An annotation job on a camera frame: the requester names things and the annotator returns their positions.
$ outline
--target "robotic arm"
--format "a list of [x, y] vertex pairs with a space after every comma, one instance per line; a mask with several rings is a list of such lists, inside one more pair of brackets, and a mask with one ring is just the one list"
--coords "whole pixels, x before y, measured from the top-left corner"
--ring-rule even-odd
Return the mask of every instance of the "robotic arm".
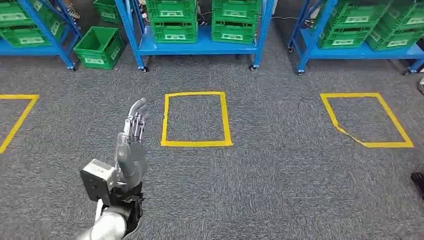
[[80, 175], [90, 200], [97, 202], [94, 226], [79, 240], [120, 240], [137, 230], [143, 215], [142, 176], [147, 164], [142, 145], [146, 99], [136, 101], [116, 140], [115, 166], [93, 159]]

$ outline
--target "blue shelf frame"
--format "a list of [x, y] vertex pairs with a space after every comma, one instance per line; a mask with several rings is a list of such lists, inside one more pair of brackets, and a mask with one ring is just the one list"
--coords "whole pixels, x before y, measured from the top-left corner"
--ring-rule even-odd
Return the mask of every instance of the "blue shelf frame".
[[[258, 36], [252, 44], [237, 44], [215, 42], [211, 39], [211, 27], [199, 26], [196, 43], [156, 43], [152, 30], [145, 26], [138, 7], [137, 0], [115, 0], [122, 24], [128, 37], [129, 45], [135, 57], [139, 70], [146, 70], [142, 56], [150, 55], [222, 55], [222, 54], [253, 54], [251, 68], [259, 67], [262, 57], [262, 49], [267, 37], [268, 27], [271, 22], [274, 0], [262, 0], [262, 17], [258, 29]], [[136, 16], [136, 25], [141, 33], [140, 41], [136, 40], [135, 26], [131, 12], [133, 7]]]
[[387, 51], [373, 51], [366, 42], [357, 48], [320, 49], [317, 45], [318, 38], [338, 0], [327, 0], [326, 5], [320, 9], [322, 11], [321, 18], [317, 20], [313, 33], [309, 29], [302, 28], [302, 26], [320, 6], [321, 2], [322, 0], [309, 8], [311, 0], [303, 1], [300, 14], [287, 44], [289, 52], [296, 50], [300, 57], [297, 64], [298, 74], [305, 72], [305, 65], [309, 59], [415, 59], [415, 63], [408, 68], [409, 73], [416, 73], [417, 69], [424, 64], [424, 51], [417, 44], [412, 47]]
[[22, 9], [32, 19], [34, 24], [41, 30], [45, 38], [51, 44], [51, 46], [37, 46], [37, 47], [22, 47], [15, 48], [10, 45], [6, 40], [0, 39], [0, 56], [59, 56], [65, 63], [66, 68], [70, 70], [75, 69], [75, 63], [72, 61], [70, 55], [74, 48], [74, 45], [80, 39], [81, 33], [77, 26], [74, 24], [74, 20], [69, 15], [68, 10], [64, 6], [61, 0], [55, 0], [54, 2], [60, 8], [60, 11], [53, 8], [53, 6], [45, 1], [39, 0], [45, 7], [47, 7], [53, 14], [58, 15], [65, 22], [65, 29], [60, 36], [60, 40], [56, 40], [52, 32], [44, 25], [37, 11], [29, 3], [28, 0], [18, 0]]

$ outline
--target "crate label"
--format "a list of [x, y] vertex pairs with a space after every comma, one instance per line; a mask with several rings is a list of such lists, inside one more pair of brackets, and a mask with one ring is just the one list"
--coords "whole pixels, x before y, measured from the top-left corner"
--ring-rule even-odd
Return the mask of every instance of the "crate label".
[[424, 17], [411, 17], [406, 25], [411, 24], [424, 24]]
[[380, 41], [380, 39], [381, 39], [380, 35], [379, 35], [377, 32], [375, 32], [375, 31], [372, 31], [369, 35], [370, 35], [370, 36], [371, 36], [371, 38], [373, 38], [376, 42]]
[[43, 4], [39, 1], [35, 1], [33, 6], [34, 6], [34, 9], [38, 12], [41, 9], [41, 7], [43, 6]]
[[25, 20], [25, 19], [28, 19], [28, 17], [21, 12], [0, 14], [0, 21], [15, 21], [15, 20]]
[[243, 35], [223, 33], [221, 39], [243, 40]]
[[245, 17], [247, 17], [248, 13], [246, 11], [225, 10], [223, 15], [229, 16], [229, 17], [245, 18]]
[[397, 19], [399, 17], [399, 15], [401, 14], [398, 10], [396, 10], [396, 9], [394, 9], [392, 7], [387, 12], [394, 19]]
[[112, 55], [110, 55], [110, 58], [112, 60], [115, 60], [115, 58], [117, 57], [117, 55], [118, 55], [118, 53], [119, 53], [120, 50], [121, 50], [121, 47], [120, 46], [117, 46], [115, 48], [115, 50], [113, 51]]
[[53, 26], [50, 28], [51, 34], [53, 34], [53, 36], [56, 36], [60, 26], [61, 26], [61, 23], [59, 21], [54, 22]]
[[333, 46], [340, 46], [340, 45], [352, 45], [354, 44], [355, 40], [354, 39], [349, 39], [349, 40], [334, 40], [332, 42]]
[[102, 59], [84, 58], [84, 60], [88, 64], [105, 64]]
[[165, 34], [165, 40], [186, 40], [185, 34]]
[[387, 47], [396, 47], [408, 45], [408, 40], [391, 41], [387, 44]]
[[369, 16], [350, 16], [346, 18], [345, 24], [355, 24], [355, 23], [368, 23], [370, 21]]
[[101, 12], [101, 16], [105, 17], [105, 18], [116, 19], [115, 14], [107, 13], [107, 12], [104, 12], [104, 11]]
[[42, 37], [24, 37], [19, 38], [20, 44], [42, 44], [44, 39]]
[[161, 17], [184, 17], [183, 11], [160, 11]]

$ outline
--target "green storage bin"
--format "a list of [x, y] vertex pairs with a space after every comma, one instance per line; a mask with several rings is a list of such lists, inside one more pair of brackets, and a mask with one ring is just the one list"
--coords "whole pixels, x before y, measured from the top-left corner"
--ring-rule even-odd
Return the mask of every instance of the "green storage bin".
[[115, 0], [95, 0], [94, 6], [103, 22], [122, 24]]
[[256, 24], [260, 7], [260, 0], [213, 0], [212, 19]]
[[[322, 1], [320, 19], [326, 0]], [[338, 0], [327, 24], [332, 28], [372, 28], [389, 9], [392, 0]]]
[[196, 0], [146, 0], [147, 13], [153, 22], [195, 22]]
[[253, 44], [256, 24], [247, 22], [213, 21], [212, 40], [216, 42]]
[[[30, 0], [40, 18], [44, 18], [49, 10], [41, 2]], [[0, 28], [33, 25], [27, 13], [22, 9], [17, 0], [0, 0]]]
[[124, 50], [118, 28], [92, 26], [73, 48], [86, 68], [111, 70]]
[[424, 0], [415, 3], [394, 3], [382, 17], [391, 29], [421, 29], [424, 28]]
[[198, 23], [193, 22], [150, 22], [156, 43], [197, 42]]
[[372, 28], [326, 28], [319, 35], [320, 49], [357, 48], [367, 39]]
[[424, 29], [391, 29], [379, 23], [366, 39], [369, 47], [374, 51], [407, 48], [415, 44], [424, 34]]
[[[48, 13], [41, 19], [57, 41], [61, 40], [65, 25], [58, 16]], [[50, 46], [50, 42], [36, 25], [0, 28], [0, 36], [14, 48]]]

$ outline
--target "yellow tape square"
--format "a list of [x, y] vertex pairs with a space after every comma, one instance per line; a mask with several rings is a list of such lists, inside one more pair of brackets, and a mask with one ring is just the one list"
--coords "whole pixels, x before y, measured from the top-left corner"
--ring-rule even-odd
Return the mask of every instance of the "yellow tape square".
[[[411, 139], [408, 137], [407, 133], [405, 132], [404, 128], [399, 123], [396, 116], [393, 114], [392, 110], [390, 110], [389, 106], [387, 105], [386, 101], [382, 98], [382, 96], [379, 93], [376, 92], [368, 92], [368, 93], [321, 93], [321, 100], [324, 103], [325, 109], [328, 112], [328, 115], [331, 119], [332, 124], [334, 127], [339, 130], [340, 132], [348, 135], [351, 137], [354, 141], [364, 145], [367, 148], [413, 148], [414, 144], [412, 143]], [[339, 126], [339, 122], [336, 119], [336, 115], [333, 112], [333, 109], [330, 106], [330, 103], [328, 101], [329, 98], [377, 98], [380, 102], [381, 106], [386, 111], [388, 117], [393, 122], [394, 126], [396, 127], [399, 134], [402, 136], [402, 138], [405, 140], [404, 142], [363, 142], [360, 141], [358, 138], [352, 136], [348, 132], [346, 132], [344, 129], [342, 129]]]
[[[224, 131], [224, 140], [220, 141], [168, 141], [168, 111], [171, 97], [195, 96], [195, 95], [219, 95], [221, 102], [222, 129]], [[177, 92], [165, 94], [165, 111], [163, 113], [162, 140], [161, 146], [166, 147], [225, 147], [232, 146], [230, 136], [230, 124], [228, 121], [227, 101], [225, 92], [221, 91], [193, 91], [193, 92]]]
[[21, 127], [21, 124], [24, 122], [27, 115], [30, 113], [31, 109], [33, 108], [34, 104], [36, 104], [37, 99], [39, 99], [39, 95], [28, 95], [28, 94], [0, 94], [0, 99], [5, 100], [30, 100], [28, 105], [26, 106], [23, 113], [20, 115], [16, 123], [13, 125], [12, 130], [10, 130], [9, 134], [6, 136], [6, 139], [3, 141], [3, 143], [0, 145], [0, 154], [2, 154], [6, 147], [9, 145], [13, 137], [15, 136], [16, 132], [18, 131], [19, 127]]

